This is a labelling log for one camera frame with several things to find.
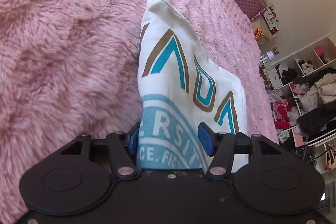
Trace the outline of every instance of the faux fur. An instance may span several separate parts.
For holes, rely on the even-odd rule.
[[[138,40],[147,0],[0,0],[0,221],[25,211],[25,170],[81,133],[140,120]],[[233,0],[171,0],[210,58],[237,75],[249,134],[277,141],[250,21]]]

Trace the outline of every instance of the pile of clothes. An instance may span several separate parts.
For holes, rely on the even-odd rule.
[[[294,135],[288,131],[283,131],[278,135],[279,145],[287,151],[292,151],[295,148]]]
[[[288,68],[287,65],[277,65],[276,67],[277,73],[283,85],[286,85],[292,82],[295,78],[298,77],[297,71],[291,68]]]
[[[306,112],[297,119],[308,139],[321,136],[336,128],[336,69],[326,68],[293,81],[293,92],[300,98]]]
[[[297,125],[297,118],[300,117],[296,107],[292,107],[292,98],[286,97],[282,92],[268,90],[268,101],[274,113],[274,125],[276,129],[289,129]]]
[[[307,61],[307,60],[297,59],[296,61],[298,62],[299,66],[301,67],[303,73],[306,74],[306,75],[315,70],[313,62],[311,62],[310,60]]]

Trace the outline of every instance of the black jacket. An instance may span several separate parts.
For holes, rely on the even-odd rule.
[[[317,134],[320,129],[330,120],[336,117],[336,101],[329,104],[317,107],[310,112],[307,112],[297,121],[303,131],[310,136]]]

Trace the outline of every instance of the electrical outlet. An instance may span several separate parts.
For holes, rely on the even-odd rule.
[[[272,52],[274,53],[274,55],[279,54],[279,50],[278,50],[277,47],[273,48],[273,49],[272,49]]]

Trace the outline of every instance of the white sweatshirt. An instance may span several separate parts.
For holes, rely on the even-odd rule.
[[[143,102],[137,166],[207,169],[198,140],[214,132],[247,134],[245,93],[238,77],[207,56],[191,24],[169,0],[148,0],[140,35],[138,88]],[[247,164],[235,157],[233,172]]]

